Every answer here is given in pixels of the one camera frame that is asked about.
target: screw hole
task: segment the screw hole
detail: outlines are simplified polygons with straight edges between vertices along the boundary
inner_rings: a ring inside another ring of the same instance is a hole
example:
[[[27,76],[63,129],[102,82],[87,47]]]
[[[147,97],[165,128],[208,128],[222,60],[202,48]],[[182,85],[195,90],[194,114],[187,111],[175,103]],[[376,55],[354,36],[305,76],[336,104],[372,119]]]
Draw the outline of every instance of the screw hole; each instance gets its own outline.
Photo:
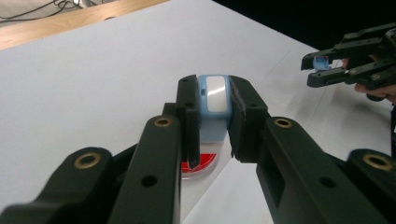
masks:
[[[290,128],[291,122],[286,119],[276,119],[275,124],[281,128]]]
[[[147,175],[143,177],[141,184],[145,188],[150,188],[156,185],[158,182],[157,177],[155,175]]]
[[[172,121],[170,119],[160,118],[155,120],[155,125],[158,127],[167,127],[171,125]]]
[[[380,155],[367,154],[363,156],[363,160],[375,169],[390,171],[393,168],[392,163],[390,163],[387,158]]]
[[[75,160],[75,167],[78,169],[88,169],[96,165],[101,160],[101,156],[95,152],[85,153]]]
[[[324,186],[327,187],[327,188],[333,189],[333,188],[336,187],[335,182],[334,182],[332,179],[330,179],[329,177],[321,177],[321,178],[319,179],[319,181],[320,181],[320,183],[321,183],[322,185],[324,185]]]

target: blue object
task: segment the blue object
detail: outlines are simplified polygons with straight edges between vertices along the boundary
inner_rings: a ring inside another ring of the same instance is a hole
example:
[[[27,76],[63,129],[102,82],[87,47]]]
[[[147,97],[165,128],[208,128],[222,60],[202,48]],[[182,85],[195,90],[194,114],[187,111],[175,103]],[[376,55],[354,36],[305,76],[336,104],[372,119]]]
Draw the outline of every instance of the blue object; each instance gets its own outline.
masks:
[[[313,64],[314,64],[315,71],[317,71],[317,72],[326,71],[326,70],[330,69],[329,57],[327,57],[327,56],[315,56]]]
[[[198,77],[202,143],[224,141],[233,114],[230,79],[225,75]]]

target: white tabletop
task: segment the white tabletop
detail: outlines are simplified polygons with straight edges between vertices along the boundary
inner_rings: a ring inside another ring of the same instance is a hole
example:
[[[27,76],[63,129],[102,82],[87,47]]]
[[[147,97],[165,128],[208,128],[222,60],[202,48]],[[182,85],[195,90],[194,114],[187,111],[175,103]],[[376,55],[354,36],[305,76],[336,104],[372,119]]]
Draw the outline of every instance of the white tabletop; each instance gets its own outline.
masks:
[[[137,143],[191,74],[246,78],[272,116],[297,120],[340,159],[359,147],[389,154],[390,103],[345,84],[307,87],[300,62],[313,51],[209,0],[172,0],[0,51],[0,210],[32,201],[78,149],[114,155]],[[212,173],[183,181],[181,220],[271,222],[254,169],[230,161],[226,142]]]

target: red object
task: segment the red object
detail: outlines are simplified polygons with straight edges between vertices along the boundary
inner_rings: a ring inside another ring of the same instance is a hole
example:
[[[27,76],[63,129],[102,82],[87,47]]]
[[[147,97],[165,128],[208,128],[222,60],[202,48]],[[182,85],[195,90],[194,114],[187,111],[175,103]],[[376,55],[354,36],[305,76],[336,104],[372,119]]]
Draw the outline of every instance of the red object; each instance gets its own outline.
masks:
[[[201,154],[201,161],[197,167],[190,169],[186,162],[181,163],[181,172],[183,175],[194,175],[201,173],[204,169],[209,167],[209,165],[215,160],[217,154],[203,153]]]

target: cable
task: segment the cable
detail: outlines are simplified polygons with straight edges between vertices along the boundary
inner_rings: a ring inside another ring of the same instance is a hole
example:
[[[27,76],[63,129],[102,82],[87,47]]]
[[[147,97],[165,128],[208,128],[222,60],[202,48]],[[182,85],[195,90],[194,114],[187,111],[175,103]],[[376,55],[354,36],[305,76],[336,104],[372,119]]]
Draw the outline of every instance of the cable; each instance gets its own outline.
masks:
[[[104,3],[110,3],[110,2],[113,2],[113,0],[111,0],[111,1],[108,1],[108,2],[105,2],[106,0],[102,0],[102,4],[104,4]]]
[[[0,21],[0,23],[4,23],[4,22],[14,22],[14,21],[34,21],[34,20],[38,20],[38,19],[43,19],[43,18],[47,18],[47,17],[50,17],[50,16],[54,16],[54,15],[56,15],[56,14],[58,14],[58,13],[61,13],[61,12],[62,12],[63,10],[65,10],[65,9],[71,9],[71,8],[74,8],[74,7],[78,7],[78,6],[79,6],[79,1],[80,1],[80,0],[78,0],[77,3],[75,3],[74,1],[70,1],[70,0],[62,0],[62,1],[59,2],[59,3],[57,3],[57,1],[58,1],[58,0],[53,0],[53,1],[49,2],[49,3],[47,3],[46,5],[43,5],[43,6],[41,6],[41,7],[37,7],[37,8],[35,8],[35,9],[33,9],[33,10],[30,10],[30,11],[27,11],[27,12],[23,12],[22,14],[18,14],[18,15],[15,15],[15,16],[11,16],[11,17],[1,17],[1,16],[0,16],[0,19],[5,20],[5,21]],[[52,13],[52,14],[50,14],[50,15],[48,15],[48,16],[45,16],[45,17],[38,17],[38,18],[32,18],[32,19],[17,19],[17,20],[12,20],[12,19],[14,19],[14,18],[18,18],[18,17],[24,16],[24,15],[30,14],[30,13],[32,13],[32,12],[35,12],[35,11],[37,11],[37,10],[43,8],[43,7],[47,7],[47,6],[51,5],[51,4],[57,6],[57,7],[59,8],[59,10],[56,11],[56,12],[54,12],[54,13]]]

